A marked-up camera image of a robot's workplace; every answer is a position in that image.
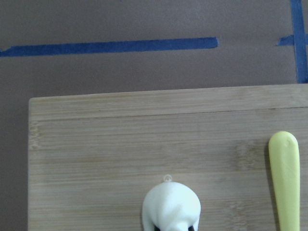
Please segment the wooden cutting board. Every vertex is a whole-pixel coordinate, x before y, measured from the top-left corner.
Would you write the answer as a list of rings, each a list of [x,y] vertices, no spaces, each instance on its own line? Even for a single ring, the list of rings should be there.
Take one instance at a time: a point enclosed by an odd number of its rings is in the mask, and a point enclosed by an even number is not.
[[[306,84],[161,90],[29,101],[30,231],[140,231],[165,175],[198,195],[202,231],[276,231],[268,141],[299,144],[308,228]]]

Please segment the yellow plastic knife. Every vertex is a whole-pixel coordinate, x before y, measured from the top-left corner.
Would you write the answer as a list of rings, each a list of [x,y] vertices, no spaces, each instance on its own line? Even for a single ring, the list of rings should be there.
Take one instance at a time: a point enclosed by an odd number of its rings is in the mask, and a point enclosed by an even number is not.
[[[279,226],[300,230],[300,156],[295,136],[279,131],[269,140],[269,160]]]

